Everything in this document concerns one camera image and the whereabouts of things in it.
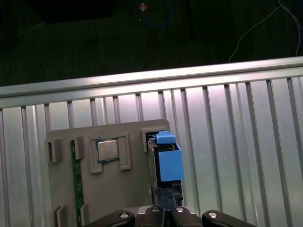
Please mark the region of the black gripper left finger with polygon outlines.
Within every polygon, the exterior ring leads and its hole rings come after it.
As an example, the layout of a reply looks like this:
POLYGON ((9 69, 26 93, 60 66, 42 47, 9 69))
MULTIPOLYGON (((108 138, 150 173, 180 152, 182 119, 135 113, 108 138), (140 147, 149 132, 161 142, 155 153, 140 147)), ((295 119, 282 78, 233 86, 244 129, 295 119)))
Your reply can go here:
POLYGON ((99 218, 90 227, 163 227, 166 221, 166 201, 164 189, 157 188, 153 192, 156 204, 143 206, 137 214, 129 210, 114 211, 99 218))

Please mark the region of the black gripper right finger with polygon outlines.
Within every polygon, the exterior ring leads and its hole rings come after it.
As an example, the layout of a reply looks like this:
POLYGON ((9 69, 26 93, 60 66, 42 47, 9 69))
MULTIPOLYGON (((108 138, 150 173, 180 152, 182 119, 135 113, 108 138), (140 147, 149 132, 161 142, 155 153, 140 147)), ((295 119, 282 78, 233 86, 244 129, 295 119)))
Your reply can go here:
POLYGON ((217 210, 208 210, 198 216, 185 206, 179 206, 174 192, 165 190, 166 210, 170 227, 252 227, 253 225, 217 210))

